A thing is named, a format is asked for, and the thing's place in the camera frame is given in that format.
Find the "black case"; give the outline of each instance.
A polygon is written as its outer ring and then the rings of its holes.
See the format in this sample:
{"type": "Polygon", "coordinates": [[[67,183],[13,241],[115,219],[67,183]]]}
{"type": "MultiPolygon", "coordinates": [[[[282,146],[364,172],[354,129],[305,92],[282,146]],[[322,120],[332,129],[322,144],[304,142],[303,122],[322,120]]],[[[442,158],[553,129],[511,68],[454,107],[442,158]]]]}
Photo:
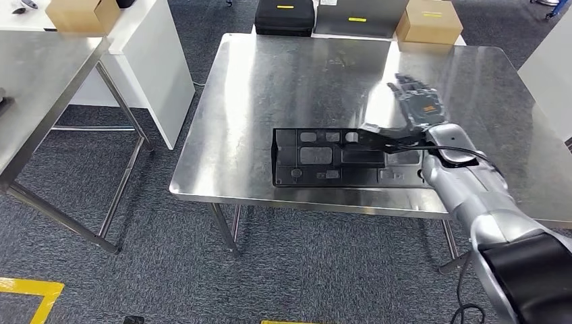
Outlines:
{"type": "Polygon", "coordinates": [[[315,19],[312,0],[260,0],[254,25],[256,34],[310,37],[315,19]]]}
{"type": "Polygon", "coordinates": [[[117,5],[121,9],[129,8],[135,2],[135,0],[117,0],[117,5]]]}

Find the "cable on floor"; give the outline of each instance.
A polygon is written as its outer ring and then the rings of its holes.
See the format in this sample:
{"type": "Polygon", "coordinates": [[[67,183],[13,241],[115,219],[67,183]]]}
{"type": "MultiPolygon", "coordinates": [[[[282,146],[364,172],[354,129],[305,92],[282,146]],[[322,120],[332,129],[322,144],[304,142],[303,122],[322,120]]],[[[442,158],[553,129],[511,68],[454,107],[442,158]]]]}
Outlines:
{"type": "Polygon", "coordinates": [[[467,268],[469,267],[470,262],[471,262],[471,254],[469,253],[469,255],[467,255],[467,259],[463,263],[461,272],[459,273],[459,282],[457,283],[457,302],[459,303],[459,308],[457,308],[455,314],[453,314],[453,318],[451,319],[451,324],[455,324],[455,321],[457,320],[457,317],[459,315],[461,315],[460,324],[465,324],[465,311],[470,308],[479,310],[479,312],[481,313],[481,320],[479,324],[484,324],[484,319],[486,317],[484,309],[481,306],[473,304],[471,302],[463,304],[463,301],[461,300],[461,288],[463,286],[463,278],[465,277],[465,273],[467,272],[467,268]]]}

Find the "white table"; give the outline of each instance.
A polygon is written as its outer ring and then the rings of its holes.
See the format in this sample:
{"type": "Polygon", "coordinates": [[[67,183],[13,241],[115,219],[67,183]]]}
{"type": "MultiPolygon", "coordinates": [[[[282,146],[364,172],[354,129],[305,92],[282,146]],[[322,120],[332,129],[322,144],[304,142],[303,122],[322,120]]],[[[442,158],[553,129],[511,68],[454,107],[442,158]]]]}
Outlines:
{"type": "Polygon", "coordinates": [[[534,100],[556,135],[570,146],[572,138],[572,11],[568,11],[519,69],[534,100]]]}
{"type": "MultiPolygon", "coordinates": [[[[0,30],[50,30],[45,13],[51,0],[36,0],[38,10],[12,15],[0,1],[0,30]]],[[[169,149],[173,149],[195,89],[167,0],[136,0],[107,37],[101,58],[130,107],[149,110],[169,149]]],[[[102,78],[93,70],[70,104],[117,107],[102,78]]]]}

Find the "gray carpet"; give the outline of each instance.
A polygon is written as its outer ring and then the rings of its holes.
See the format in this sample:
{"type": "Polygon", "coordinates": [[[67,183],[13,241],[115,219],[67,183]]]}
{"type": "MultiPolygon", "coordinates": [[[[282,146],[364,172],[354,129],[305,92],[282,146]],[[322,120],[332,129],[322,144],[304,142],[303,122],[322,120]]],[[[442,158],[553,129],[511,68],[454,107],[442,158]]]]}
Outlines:
{"type": "MultiPolygon", "coordinates": [[[[506,20],[499,7],[512,7],[507,30],[545,24],[523,14],[534,7],[542,17],[545,7],[491,0],[479,9],[485,2],[455,2],[469,44],[503,43],[498,31],[506,20]],[[473,12],[477,9],[481,16],[473,12]]],[[[256,9],[254,0],[237,0],[231,8],[222,0],[169,3],[199,82],[208,75],[222,34],[250,32],[256,9]]],[[[518,62],[544,34],[531,35],[533,40],[520,35],[521,42],[511,40],[503,48],[518,62]]],[[[206,205],[179,202],[168,192],[200,94],[198,89],[175,150],[159,145],[141,154],[108,235],[121,244],[119,255],[0,196],[0,277],[66,284],[47,323],[122,323],[126,315],[143,316],[146,323],[185,324],[449,322],[457,308],[457,278],[436,271],[448,257],[437,221],[249,207],[239,229],[241,257],[233,259],[206,205]]],[[[161,143],[148,112],[135,110],[150,137],[161,143]]],[[[102,107],[70,107],[60,120],[124,123],[118,109],[102,107]]],[[[130,133],[52,132],[18,181],[96,231],[135,140],[130,133]]],[[[454,225],[458,243],[466,247],[454,225]]],[[[487,308],[487,323],[498,323],[471,272],[464,291],[466,301],[487,308]]],[[[38,302],[0,294],[0,322],[27,323],[29,308],[38,302]]],[[[476,323],[475,313],[469,318],[476,323]]]]}

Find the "black cable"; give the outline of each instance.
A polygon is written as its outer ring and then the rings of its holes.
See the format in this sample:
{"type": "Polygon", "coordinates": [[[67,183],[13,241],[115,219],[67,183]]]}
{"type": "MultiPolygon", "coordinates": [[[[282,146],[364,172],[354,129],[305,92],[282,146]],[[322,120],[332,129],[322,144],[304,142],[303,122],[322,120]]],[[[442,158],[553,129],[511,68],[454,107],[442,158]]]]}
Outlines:
{"type": "Polygon", "coordinates": [[[395,147],[403,150],[415,150],[415,151],[425,151],[425,150],[452,150],[452,151],[459,151],[463,153],[468,153],[478,157],[479,159],[485,160],[490,166],[498,172],[503,178],[505,177],[501,170],[494,164],[486,155],[481,154],[479,152],[469,150],[468,148],[463,147],[456,147],[456,146],[407,146],[407,145],[395,145],[395,147]]]}
{"type": "Polygon", "coordinates": [[[479,322],[479,324],[484,324],[484,319],[486,316],[484,309],[481,306],[473,303],[463,304],[463,301],[461,300],[461,287],[463,286],[463,278],[465,277],[465,273],[467,272],[467,268],[469,267],[469,262],[471,261],[471,253],[467,254],[466,257],[467,259],[465,260],[463,267],[461,268],[461,273],[459,274],[459,283],[457,284],[457,302],[459,303],[459,308],[457,308],[455,314],[453,314],[453,318],[451,319],[451,324],[455,324],[455,321],[457,320],[457,317],[459,315],[461,315],[461,324],[465,324],[465,311],[470,308],[477,309],[481,312],[481,321],[479,322]]]}

